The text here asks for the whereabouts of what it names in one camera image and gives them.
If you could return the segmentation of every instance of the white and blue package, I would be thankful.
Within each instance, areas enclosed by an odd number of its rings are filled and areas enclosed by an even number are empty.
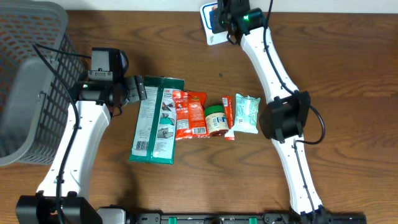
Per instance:
[[[259,112],[260,98],[243,97],[236,94],[236,112],[233,131],[258,134],[257,114]]]

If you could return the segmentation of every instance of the white wall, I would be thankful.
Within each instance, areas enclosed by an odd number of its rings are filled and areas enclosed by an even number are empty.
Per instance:
[[[49,0],[65,9],[198,11],[214,0]],[[250,0],[251,7],[268,9],[269,0]],[[275,0],[276,12],[398,13],[398,0]]]

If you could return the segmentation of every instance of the wooden surface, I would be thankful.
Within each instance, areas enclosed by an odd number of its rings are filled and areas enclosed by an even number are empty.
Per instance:
[[[199,13],[68,12],[77,50],[126,51],[127,75],[185,79],[222,95],[264,93],[245,53],[207,46]],[[291,79],[308,90],[326,122],[326,138],[306,146],[317,192],[332,212],[363,212],[368,223],[398,223],[398,16],[274,13],[275,47]],[[139,104],[105,131],[90,180],[90,203],[165,213],[288,210],[289,190],[277,151],[262,133],[178,141],[173,166],[128,162]],[[307,140],[319,123],[310,113]],[[34,194],[49,167],[0,167],[0,223],[15,223],[20,195]]]

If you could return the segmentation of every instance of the barcode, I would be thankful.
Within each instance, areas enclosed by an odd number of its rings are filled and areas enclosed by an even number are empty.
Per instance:
[[[137,142],[137,151],[146,151],[148,149],[147,141],[138,141]]]
[[[243,125],[243,119],[239,118],[238,119],[238,126],[242,126]]]
[[[217,118],[213,118],[213,126],[214,126],[214,127],[218,127]]]
[[[194,134],[206,134],[206,128],[192,128]]]
[[[227,98],[223,98],[223,104],[224,104],[224,106],[228,106],[228,99]]]

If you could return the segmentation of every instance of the orange packet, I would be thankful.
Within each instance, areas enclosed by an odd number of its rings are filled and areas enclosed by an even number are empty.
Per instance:
[[[173,100],[177,113],[175,140],[210,137],[203,109],[206,93],[173,91]]]
[[[234,126],[234,115],[232,112],[232,96],[223,96],[223,106],[224,113],[226,116],[226,121],[228,123],[229,131],[225,134],[226,140],[235,140],[234,131],[232,131],[232,127]]]

